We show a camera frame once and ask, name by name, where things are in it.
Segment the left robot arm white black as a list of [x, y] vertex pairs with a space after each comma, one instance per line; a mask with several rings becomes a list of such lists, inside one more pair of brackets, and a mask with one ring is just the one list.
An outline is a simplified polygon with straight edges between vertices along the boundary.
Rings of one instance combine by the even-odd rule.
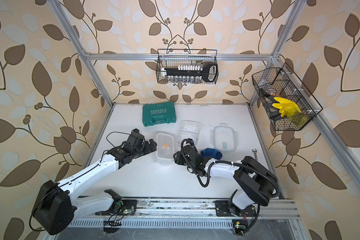
[[83, 197], [87, 189], [132, 162], [157, 150], [157, 143], [146, 140], [135, 129], [120, 146], [106, 150], [94, 164], [57, 182], [47, 181], [38, 193], [31, 211], [50, 235], [62, 232], [72, 221], [97, 212], [115, 212], [122, 208], [122, 197], [108, 189], [96, 196]]

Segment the clear lunch box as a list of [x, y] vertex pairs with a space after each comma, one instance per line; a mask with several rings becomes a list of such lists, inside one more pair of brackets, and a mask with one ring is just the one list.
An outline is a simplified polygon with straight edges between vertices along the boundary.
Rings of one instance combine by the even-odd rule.
[[157, 134], [157, 162], [162, 166], [169, 166], [174, 162], [174, 138], [166, 133]]
[[180, 145], [184, 139], [192, 139], [194, 144], [197, 145], [201, 127], [202, 125], [199, 122], [182, 121], [178, 132], [178, 144]]

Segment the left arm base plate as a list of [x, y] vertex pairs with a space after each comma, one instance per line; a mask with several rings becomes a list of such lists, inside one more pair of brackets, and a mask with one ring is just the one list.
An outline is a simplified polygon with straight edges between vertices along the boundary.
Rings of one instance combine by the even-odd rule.
[[120, 200], [114, 203], [107, 211], [101, 212], [102, 216], [133, 215], [137, 209], [137, 200]]

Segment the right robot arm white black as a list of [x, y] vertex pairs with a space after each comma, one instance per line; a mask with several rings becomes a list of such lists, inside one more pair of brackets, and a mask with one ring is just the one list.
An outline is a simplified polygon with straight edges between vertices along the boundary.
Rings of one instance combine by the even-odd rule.
[[186, 166], [203, 188], [209, 186], [211, 178], [235, 180], [241, 188], [230, 198], [236, 209], [244, 210], [253, 204], [266, 207], [272, 198], [280, 195], [277, 177], [250, 156], [236, 162], [217, 160], [202, 157], [194, 146], [185, 145], [173, 158], [175, 164]]

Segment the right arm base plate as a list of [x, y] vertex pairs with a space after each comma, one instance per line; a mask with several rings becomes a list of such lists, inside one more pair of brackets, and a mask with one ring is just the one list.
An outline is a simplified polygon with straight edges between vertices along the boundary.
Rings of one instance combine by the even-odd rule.
[[249, 205], [244, 210], [236, 207], [231, 201], [218, 200], [214, 201], [216, 206], [216, 215], [218, 217], [255, 217], [257, 212], [253, 205]]

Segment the clear lunch box lid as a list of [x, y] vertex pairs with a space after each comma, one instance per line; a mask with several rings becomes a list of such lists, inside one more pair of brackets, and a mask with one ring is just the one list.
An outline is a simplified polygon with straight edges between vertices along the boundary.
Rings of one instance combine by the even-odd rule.
[[236, 132], [228, 125], [214, 127], [212, 140], [214, 148], [222, 153], [233, 153], [236, 151]]

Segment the blue cleaning cloth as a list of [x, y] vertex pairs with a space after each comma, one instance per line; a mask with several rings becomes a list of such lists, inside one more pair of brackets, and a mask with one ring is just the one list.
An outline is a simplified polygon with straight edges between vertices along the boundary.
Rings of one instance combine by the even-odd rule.
[[201, 157], [220, 160], [223, 154], [217, 149], [206, 148], [201, 151]]

